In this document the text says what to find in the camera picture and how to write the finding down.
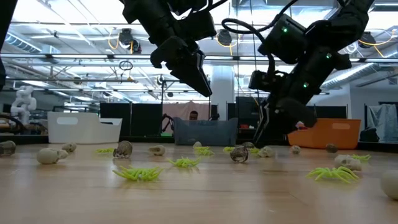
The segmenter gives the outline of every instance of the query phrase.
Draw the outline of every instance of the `orange plastic bin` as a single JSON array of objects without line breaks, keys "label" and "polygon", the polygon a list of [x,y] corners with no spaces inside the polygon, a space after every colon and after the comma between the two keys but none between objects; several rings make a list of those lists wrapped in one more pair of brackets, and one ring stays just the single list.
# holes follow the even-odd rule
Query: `orange plastic bin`
[{"label": "orange plastic bin", "polygon": [[319,118],[316,125],[288,135],[291,146],[324,149],[334,144],[338,149],[355,149],[358,144],[360,119]]}]

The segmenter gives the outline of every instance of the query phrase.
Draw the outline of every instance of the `plastic spider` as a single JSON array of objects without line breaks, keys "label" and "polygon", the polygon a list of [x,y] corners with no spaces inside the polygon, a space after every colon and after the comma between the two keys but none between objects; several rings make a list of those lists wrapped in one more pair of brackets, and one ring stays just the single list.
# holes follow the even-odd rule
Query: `plastic spider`
[{"label": "plastic spider", "polygon": [[333,170],[330,170],[329,168],[321,168],[318,167],[315,170],[311,171],[307,177],[312,177],[314,175],[317,175],[317,178],[315,178],[315,181],[321,179],[322,177],[326,178],[337,178],[342,180],[343,182],[350,184],[351,182],[349,180],[358,180],[359,177],[353,173],[348,168],[345,167],[339,167],[339,168],[333,168]]},{"label": "plastic spider", "polygon": [[113,148],[109,148],[109,149],[97,149],[95,152],[96,153],[112,153],[114,151]]},{"label": "plastic spider", "polygon": [[251,154],[257,154],[257,153],[259,153],[259,151],[260,151],[260,149],[258,149],[258,148],[252,148],[252,149],[250,149],[250,153]]},{"label": "plastic spider", "polygon": [[366,156],[352,155],[352,158],[357,159],[361,162],[367,162],[371,158],[371,155],[366,155]]},{"label": "plastic spider", "polygon": [[224,152],[232,152],[232,150],[234,150],[235,147],[225,147],[223,149]]},{"label": "plastic spider", "polygon": [[212,156],[214,152],[209,150],[210,147],[195,147],[195,154],[202,156]]},{"label": "plastic spider", "polygon": [[187,168],[189,166],[198,165],[200,162],[200,158],[194,161],[188,158],[181,157],[181,159],[177,159],[175,162],[170,159],[168,161],[175,166]]},{"label": "plastic spider", "polygon": [[129,166],[130,169],[124,168],[121,166],[120,168],[122,169],[121,172],[112,170],[115,174],[117,174],[120,177],[126,178],[127,180],[133,180],[133,181],[153,181],[155,180],[160,173],[163,171],[163,169],[160,169],[159,167],[155,167],[152,169],[136,169],[132,166]]}]

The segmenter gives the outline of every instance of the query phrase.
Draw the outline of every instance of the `wooden table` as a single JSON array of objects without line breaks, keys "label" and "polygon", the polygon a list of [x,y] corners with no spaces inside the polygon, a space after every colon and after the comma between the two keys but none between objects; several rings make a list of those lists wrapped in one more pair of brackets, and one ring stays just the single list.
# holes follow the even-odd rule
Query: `wooden table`
[{"label": "wooden table", "polygon": [[[304,149],[298,156],[275,147],[277,156],[250,156],[234,164],[220,147],[197,169],[178,169],[166,161],[195,158],[191,147],[165,145],[164,157],[134,144],[131,161],[99,155],[78,146],[57,165],[39,165],[36,152],[46,145],[20,146],[0,158],[0,223],[397,223],[398,202],[379,186],[384,170],[398,169],[398,154],[370,152],[357,184],[315,182],[305,176],[331,167],[334,156]],[[364,151],[340,151],[364,154]],[[112,173],[117,166],[164,167],[157,182],[128,182]]]}]

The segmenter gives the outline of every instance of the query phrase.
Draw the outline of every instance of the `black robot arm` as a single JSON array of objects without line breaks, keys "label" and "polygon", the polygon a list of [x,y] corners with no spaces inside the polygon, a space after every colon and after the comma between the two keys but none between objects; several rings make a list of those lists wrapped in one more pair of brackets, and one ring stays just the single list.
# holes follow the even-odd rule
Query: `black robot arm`
[{"label": "black robot arm", "polygon": [[[206,56],[196,41],[216,35],[210,11],[227,0],[215,4],[212,0],[120,1],[124,4],[123,16],[127,22],[138,20],[149,34],[149,41],[157,46],[150,55],[153,66],[162,68],[161,63],[166,62],[173,76],[203,96],[210,96],[210,86],[202,68]],[[181,15],[189,9],[189,15],[181,20],[171,13]]]},{"label": "black robot arm", "polygon": [[[321,92],[320,86],[334,70],[351,67],[349,55],[338,51],[357,41],[368,23],[368,10],[374,0],[339,0],[341,7],[328,20],[320,20],[304,28],[284,14],[291,1],[276,15],[275,19],[261,29],[236,20],[225,19],[222,25],[230,32],[256,34],[262,44],[258,52],[269,58],[267,72],[254,71],[249,88],[268,91],[269,96],[261,103],[261,120],[254,136],[257,147],[265,145],[274,134],[288,134],[295,131],[302,121],[313,127],[317,119],[305,105],[313,95]],[[227,22],[244,26],[247,30],[228,27]],[[266,38],[260,32],[272,28]],[[287,64],[296,64],[289,74],[278,76],[272,55]]]}]

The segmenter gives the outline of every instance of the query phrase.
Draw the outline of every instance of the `white robot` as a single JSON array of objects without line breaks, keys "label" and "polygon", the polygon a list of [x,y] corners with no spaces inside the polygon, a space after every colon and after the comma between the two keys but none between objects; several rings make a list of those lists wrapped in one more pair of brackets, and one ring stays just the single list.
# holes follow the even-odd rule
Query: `white robot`
[{"label": "white robot", "polygon": [[32,110],[36,110],[36,99],[32,97],[33,87],[21,86],[17,91],[17,98],[11,105],[11,116],[18,117],[23,125],[29,124]]}]

